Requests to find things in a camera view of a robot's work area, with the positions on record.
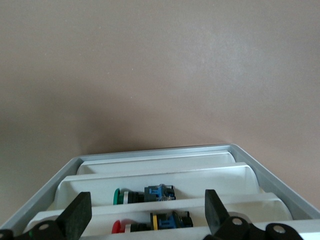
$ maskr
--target white plastic insert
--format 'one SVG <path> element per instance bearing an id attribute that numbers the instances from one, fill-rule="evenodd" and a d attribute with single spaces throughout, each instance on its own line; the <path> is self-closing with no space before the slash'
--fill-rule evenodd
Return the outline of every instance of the white plastic insert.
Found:
<path id="1" fill-rule="evenodd" d="M 198 155 L 192 154 L 179 156 L 166 155 L 166 156 L 153 156 L 153 157 L 140 157 L 121 158 L 121 159 L 108 159 L 85 161 L 78 169 L 77 174 L 113 174 L 123 172 L 125 169 L 134 171 L 150 171 L 154 169 L 167 170 L 171 168 L 192 167 L 204 168 L 208 165 L 214 167 L 219 164 L 235 163 L 234 157 L 228 151 L 209 151 L 200 152 Z"/>
<path id="2" fill-rule="evenodd" d="M 112 174 L 67 176 L 57 188 L 54 208 L 66 208 L 80 192 L 91 193 L 93 207 L 112 205 L 117 188 L 143 192 L 144 187 L 159 184 L 173 185 L 177 200 L 203 198 L 206 189 L 215 189 L 219 196 L 260 193 L 256 175 L 245 163 L 152 175 L 111 176 Z"/>

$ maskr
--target white compartment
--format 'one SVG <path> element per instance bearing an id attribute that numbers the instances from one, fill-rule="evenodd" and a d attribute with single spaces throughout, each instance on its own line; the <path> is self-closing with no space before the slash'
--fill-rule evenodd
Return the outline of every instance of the white compartment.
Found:
<path id="1" fill-rule="evenodd" d="M 235 163 L 234 157 L 228 151 L 201 152 L 199 155 L 185 155 L 177 157 L 174 155 L 153 156 L 153 157 L 133 157 L 127 158 L 85 161 L 78 169 L 77 174 L 107 174 L 122 172 L 125 169 L 131 171 L 152 171 L 154 169 L 167 170 L 176 167 L 203 168 L 211 165 Z"/>
<path id="2" fill-rule="evenodd" d="M 269 223 L 270 222 L 257 223 L 256 226 L 265 230 L 265 226 Z M 296 229 L 304 240 L 320 239 L 320 219 L 280 221 L 279 223 L 287 224 Z M 203 240 L 208 234 L 211 234 L 209 228 L 207 226 L 200 226 L 158 231 L 107 234 L 102 236 L 86 236 L 82 237 L 81 240 Z"/>
<path id="3" fill-rule="evenodd" d="M 152 175 L 110 177 L 110 174 L 86 174 L 66 177 L 58 186 L 54 206 L 64 209 L 80 193 L 90 192 L 93 207 L 113 204 L 117 188 L 143 192 L 144 187 L 159 184 L 173 185 L 177 200 L 203 198 L 206 189 L 215 189 L 219 196 L 258 194 L 257 178 L 244 163 L 170 172 Z"/>
<path id="4" fill-rule="evenodd" d="M 221 201 L 228 212 L 245 214 L 252 222 L 292 220 L 289 210 L 273 193 L 254 195 L 222 196 Z M 194 198 L 175 201 L 147 202 L 144 204 L 127 204 L 100 206 L 92 208 L 92 219 L 83 236 L 110 234 L 115 221 L 122 224 L 149 223 L 150 213 L 161 214 L 172 211 L 189 211 L 194 227 L 208 226 L 205 217 L 205 199 Z M 62 210 L 38 213 L 28 224 L 27 230 L 44 219 L 56 219 Z"/>

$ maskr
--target white divider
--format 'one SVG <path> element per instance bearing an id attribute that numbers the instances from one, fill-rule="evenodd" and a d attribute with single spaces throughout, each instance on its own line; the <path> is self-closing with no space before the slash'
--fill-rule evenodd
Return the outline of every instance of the white divider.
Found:
<path id="1" fill-rule="evenodd" d="M 85 236 L 80 240 L 203 240 L 210 233 L 208 226 L 138 231 L 130 233 Z"/>
<path id="2" fill-rule="evenodd" d="M 152 175 L 110 177 L 110 174 L 67 176 L 58 186 L 54 206 L 64 209 L 80 193 L 90 192 L 93 207 L 113 204 L 117 188 L 143 192 L 144 187 L 173 185 L 177 200 L 203 198 L 205 189 L 221 195 L 258 194 L 258 181 L 253 170 L 244 163 L 217 168 L 186 170 Z"/>
<path id="3" fill-rule="evenodd" d="M 286 221 L 292 220 L 291 214 L 284 203 L 273 193 L 254 195 L 222 196 L 221 201 L 228 212 L 245 214 L 252 222 Z M 172 211 L 189 211 L 194 227 L 205 227 L 205 199 L 194 198 L 175 201 L 147 202 L 144 204 L 127 204 L 115 206 L 100 206 L 92 208 L 92 219 L 83 236 L 110 234 L 115 221 L 122 224 L 149 223 L 150 213 L 161 214 Z M 62 210 L 45 211 L 38 213 L 28 224 L 31 229 L 44 219 L 54 220 Z"/>
<path id="4" fill-rule="evenodd" d="M 204 166 L 217 164 L 235 163 L 234 157 L 228 151 L 209 151 L 198 153 L 200 155 L 191 156 L 153 156 L 140 157 L 140 158 L 127 158 L 124 159 L 109 159 L 97 161 L 85 161 L 78 169 L 77 174 L 108 174 L 122 172 L 124 170 L 130 171 L 152 171 L 154 169 L 166 168 L 167 170 L 176 167 L 193 167 L 203 168 Z"/>

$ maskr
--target gray wall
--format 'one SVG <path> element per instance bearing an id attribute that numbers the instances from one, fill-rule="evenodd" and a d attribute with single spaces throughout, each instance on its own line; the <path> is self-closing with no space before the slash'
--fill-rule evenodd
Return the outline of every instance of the gray wall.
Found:
<path id="1" fill-rule="evenodd" d="M 72 157 L 235 143 L 320 208 L 317 0 L 0 1 L 0 224 Z"/>

